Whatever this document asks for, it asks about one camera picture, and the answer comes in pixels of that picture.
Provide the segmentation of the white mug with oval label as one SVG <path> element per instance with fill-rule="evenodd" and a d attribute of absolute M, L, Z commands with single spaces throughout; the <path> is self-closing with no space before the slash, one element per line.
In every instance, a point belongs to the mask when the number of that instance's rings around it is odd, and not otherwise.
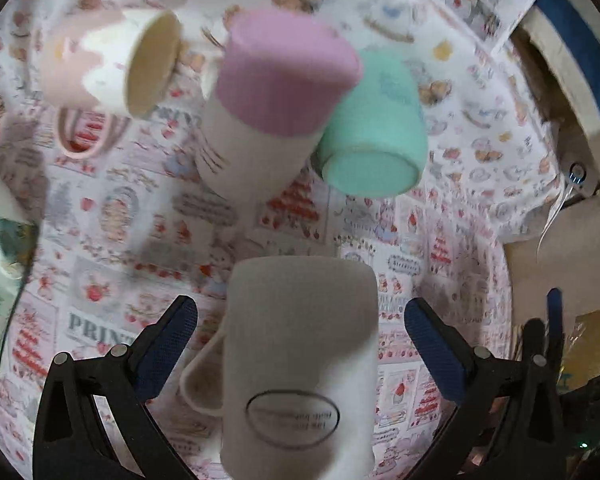
<path fill-rule="evenodd" d="M 232 479 L 364 479 L 374 466 L 378 295 L 364 262 L 322 256 L 237 263 L 226 309 L 180 378 L 221 419 Z"/>

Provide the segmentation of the baby bear printed tablecloth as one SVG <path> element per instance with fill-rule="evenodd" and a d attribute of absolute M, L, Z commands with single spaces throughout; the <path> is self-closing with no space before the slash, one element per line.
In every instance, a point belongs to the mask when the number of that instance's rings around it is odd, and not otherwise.
<path fill-rule="evenodd" d="M 194 163 L 200 73 L 243 10 L 306 4 L 359 49 L 387 49 L 414 76 L 429 134 L 427 167 L 404 195 L 340 194 L 303 170 L 282 196 L 230 206 Z M 65 16 L 89 10 L 173 11 L 183 26 L 175 74 L 148 118 L 112 147 L 74 162 L 53 139 L 42 49 Z M 379 285 L 379 377 L 373 477 L 397 479 L 424 454 L 441 398 L 402 324 L 424 296 L 474 344 L 512 348 L 507 237 L 552 202 L 557 160 L 516 44 L 483 50 L 437 0 L 6 0 L 0 7 L 0 177 L 40 227 L 34 266 L 0 366 L 0 451 L 32 474 L 38 400 L 53 356 L 101 356 L 189 294 L 198 351 L 224 310 L 238 261 L 257 256 L 358 259 Z"/>

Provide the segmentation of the white round smart device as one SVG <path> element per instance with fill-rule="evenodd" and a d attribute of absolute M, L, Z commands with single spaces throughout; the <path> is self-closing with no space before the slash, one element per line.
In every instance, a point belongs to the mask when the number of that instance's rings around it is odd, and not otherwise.
<path fill-rule="evenodd" d="M 587 154 L 565 152 L 558 157 L 562 174 L 560 197 L 569 200 L 580 196 L 585 200 L 600 191 L 600 172 Z"/>

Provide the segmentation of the mint green mug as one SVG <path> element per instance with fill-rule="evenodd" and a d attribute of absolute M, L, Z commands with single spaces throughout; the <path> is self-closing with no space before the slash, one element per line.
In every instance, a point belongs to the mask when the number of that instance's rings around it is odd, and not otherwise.
<path fill-rule="evenodd" d="M 428 157 L 418 87 L 395 53 L 363 50 L 358 56 L 363 77 L 332 113 L 311 164 L 343 194 L 398 196 L 419 182 Z"/>

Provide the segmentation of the pink polka dot mug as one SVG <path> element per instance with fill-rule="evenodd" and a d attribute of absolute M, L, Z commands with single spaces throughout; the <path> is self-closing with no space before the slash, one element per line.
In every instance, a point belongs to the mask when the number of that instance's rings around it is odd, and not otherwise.
<path fill-rule="evenodd" d="M 147 115 L 168 84 L 181 42 L 181 23 L 169 10 L 114 9 L 74 14 L 45 40 L 40 86 L 56 107 L 54 138 L 62 154 L 99 154 L 118 118 Z M 84 113 L 102 114 L 97 141 L 80 150 L 71 130 Z"/>

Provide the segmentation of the pink and white tumbler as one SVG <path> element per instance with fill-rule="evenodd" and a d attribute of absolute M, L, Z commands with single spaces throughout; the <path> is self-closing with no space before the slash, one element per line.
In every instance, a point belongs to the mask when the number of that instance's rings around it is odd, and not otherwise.
<path fill-rule="evenodd" d="M 347 40 L 309 15 L 274 8 L 238 14 L 202 109 L 201 180 L 234 206 L 283 192 L 362 73 Z"/>

